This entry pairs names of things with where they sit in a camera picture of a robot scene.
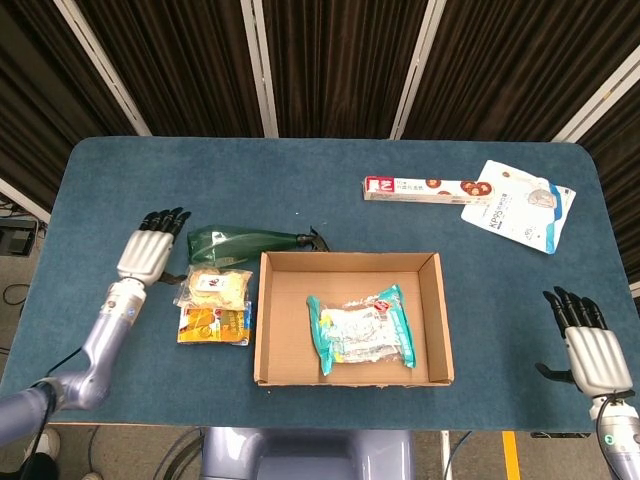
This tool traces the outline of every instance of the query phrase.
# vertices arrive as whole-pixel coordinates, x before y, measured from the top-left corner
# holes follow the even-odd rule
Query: product box
[[[484,205],[493,199],[489,182],[394,177],[366,177],[365,200]]]
[[[324,376],[311,337],[307,297],[342,304],[394,283],[404,293],[416,368],[401,361],[340,363]],[[446,386],[453,377],[437,253],[262,254],[254,363],[258,385]]]

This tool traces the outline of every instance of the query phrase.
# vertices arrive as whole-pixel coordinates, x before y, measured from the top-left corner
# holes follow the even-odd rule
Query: curtain
[[[593,157],[629,282],[640,281],[640,83],[578,142]]]
[[[639,25],[637,0],[448,0],[404,138],[551,140]]]
[[[133,128],[49,1],[0,3],[0,177],[50,210],[73,146]]]
[[[264,0],[281,137],[388,138],[426,0]]]
[[[263,136],[239,1],[77,3],[154,135]]]

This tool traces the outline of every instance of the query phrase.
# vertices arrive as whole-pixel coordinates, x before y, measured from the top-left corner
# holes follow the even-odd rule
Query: robotic arm
[[[615,334],[592,300],[560,287],[544,292],[564,339],[571,370],[537,363],[549,380],[573,383],[592,401],[600,449],[614,480],[640,480],[640,420],[624,398],[634,395],[631,375]]]
[[[171,247],[190,215],[176,208],[152,212],[144,218],[118,262],[120,281],[109,287],[82,346],[89,368],[58,377],[49,371],[31,388],[1,399],[0,446],[35,433],[58,410],[92,410],[102,405],[109,395],[111,371],[120,347],[146,299],[145,287],[163,276]]]

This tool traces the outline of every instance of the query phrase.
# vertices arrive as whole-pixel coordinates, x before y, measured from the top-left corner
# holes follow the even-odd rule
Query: blue table
[[[487,159],[577,192],[555,255],[460,219],[460,206],[364,202],[366,175],[475,178]],[[176,287],[155,285],[114,373],[111,397],[68,422],[260,427],[586,431],[589,401],[543,379],[568,365],[542,290],[599,302],[640,379],[640,324],[593,162],[579,146],[370,140],[95,138],[73,151],[0,393],[29,386],[81,345],[149,211],[181,205],[209,223],[304,232],[334,250],[442,255],[456,379],[443,388],[265,389],[253,348],[177,345]],[[187,265],[182,233],[168,270]],[[251,264],[256,269],[257,262]],[[253,282],[252,296],[256,299]],[[83,368],[74,360],[69,368]]]

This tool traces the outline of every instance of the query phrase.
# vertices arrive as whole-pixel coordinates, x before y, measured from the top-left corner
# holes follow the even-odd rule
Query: green plastic bottle
[[[187,235],[189,263],[210,263],[227,267],[266,251],[292,250],[311,245],[313,250],[329,251],[324,239],[313,228],[295,234],[227,225],[209,225]]]

